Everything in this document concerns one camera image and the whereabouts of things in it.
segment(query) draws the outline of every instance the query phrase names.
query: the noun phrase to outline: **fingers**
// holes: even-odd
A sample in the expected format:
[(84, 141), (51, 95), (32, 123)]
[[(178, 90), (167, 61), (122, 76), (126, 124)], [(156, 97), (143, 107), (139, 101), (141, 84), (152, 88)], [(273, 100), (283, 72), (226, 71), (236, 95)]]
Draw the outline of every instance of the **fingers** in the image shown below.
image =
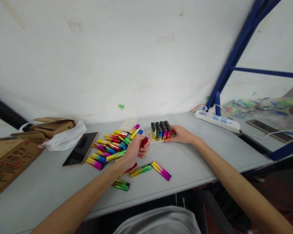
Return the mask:
[(174, 137), (174, 138), (166, 139), (164, 142), (165, 142), (165, 143), (169, 143), (169, 142), (179, 142), (179, 140), (178, 140), (178, 137)]

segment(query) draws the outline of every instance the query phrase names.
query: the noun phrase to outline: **power strip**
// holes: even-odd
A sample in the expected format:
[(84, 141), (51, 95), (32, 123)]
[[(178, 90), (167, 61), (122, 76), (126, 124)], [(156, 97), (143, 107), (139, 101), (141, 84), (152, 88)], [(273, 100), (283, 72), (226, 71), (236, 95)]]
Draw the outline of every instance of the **power strip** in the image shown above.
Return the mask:
[(219, 127), (225, 128), (231, 132), (239, 133), (241, 127), (237, 122), (215, 115), (214, 112), (215, 109), (213, 108), (210, 108), (208, 112), (206, 112), (206, 107), (203, 106), (200, 108), (200, 110), (197, 110), (194, 113), (194, 116), (198, 119), (202, 119), (211, 124), (215, 124)]

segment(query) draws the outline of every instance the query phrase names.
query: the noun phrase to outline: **smartphone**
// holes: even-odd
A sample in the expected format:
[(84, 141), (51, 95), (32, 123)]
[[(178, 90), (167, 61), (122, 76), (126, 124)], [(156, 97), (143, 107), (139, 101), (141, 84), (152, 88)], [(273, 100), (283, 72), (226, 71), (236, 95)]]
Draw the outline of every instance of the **smartphone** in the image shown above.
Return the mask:
[[(270, 127), (267, 124), (264, 124), (258, 120), (250, 120), (250, 121), (247, 121), (246, 123), (252, 125), (253, 127), (255, 127), (265, 133), (279, 132), (279, 130), (274, 129), (273, 127)], [(271, 134), (271, 136), (276, 138), (277, 140), (283, 142), (283, 143), (288, 143), (293, 140), (293, 137), (291, 137), (285, 133), (275, 133), (275, 134)]]
[(95, 142), (98, 133), (86, 133), (82, 135), (81, 139), (70, 153), (66, 161), (63, 163), (63, 167), (77, 166), (85, 163), (87, 156), (92, 148), (92, 144)]

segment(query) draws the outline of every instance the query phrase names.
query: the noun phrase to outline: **brown cardboard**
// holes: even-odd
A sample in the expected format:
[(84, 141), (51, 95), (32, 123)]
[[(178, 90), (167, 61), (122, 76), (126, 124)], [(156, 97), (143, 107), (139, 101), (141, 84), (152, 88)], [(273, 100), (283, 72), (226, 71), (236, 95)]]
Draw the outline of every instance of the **brown cardboard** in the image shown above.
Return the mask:
[(0, 141), (0, 193), (41, 154), (38, 145), (31, 138)]
[(39, 143), (43, 143), (46, 140), (45, 135), (40, 132), (40, 131), (29, 131), (29, 132), (23, 132), (23, 133), (13, 133), (11, 134), (11, 136), (16, 137), (17, 139), (27, 139), (27, 138), (32, 138), (35, 139), (37, 141), (39, 141)]
[(42, 132), (46, 135), (47, 138), (52, 138), (54, 135), (69, 130), (75, 127), (75, 121), (64, 119), (64, 118), (56, 118), (56, 117), (46, 117), (46, 118), (38, 118), (34, 119), (35, 121), (46, 122), (43, 124), (35, 125), (30, 127), (30, 130), (36, 130)]

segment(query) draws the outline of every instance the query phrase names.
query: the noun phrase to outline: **stain on wall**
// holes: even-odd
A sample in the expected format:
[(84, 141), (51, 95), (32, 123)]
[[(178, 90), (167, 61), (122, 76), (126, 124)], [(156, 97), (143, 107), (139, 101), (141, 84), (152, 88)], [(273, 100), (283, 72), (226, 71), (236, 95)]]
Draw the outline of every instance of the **stain on wall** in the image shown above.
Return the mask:
[(68, 27), (72, 32), (82, 33), (84, 31), (82, 23), (78, 21), (75, 17), (65, 17)]
[(166, 106), (167, 104), (168, 104), (168, 102), (163, 102), (159, 106), (163, 107), (163, 106)]
[(185, 6), (183, 6), (183, 7), (180, 9), (179, 17), (183, 16), (184, 14), (185, 14)]
[(161, 37), (157, 37), (155, 39), (155, 41), (159, 45), (168, 45), (168, 44), (172, 44), (172, 43), (175, 42), (175, 37), (172, 34), (170, 34), (170, 35), (164, 35), (164, 36), (161, 36)]
[(5, 9), (9, 12), (9, 14), (13, 17), (13, 19), (17, 22), (17, 24), (23, 30), (25, 30), (25, 23), (21, 19), (21, 17), (19, 17), (17, 11), (8, 3), (7, 0), (0, 0), (0, 2), (3, 4), (3, 6), (5, 7)]

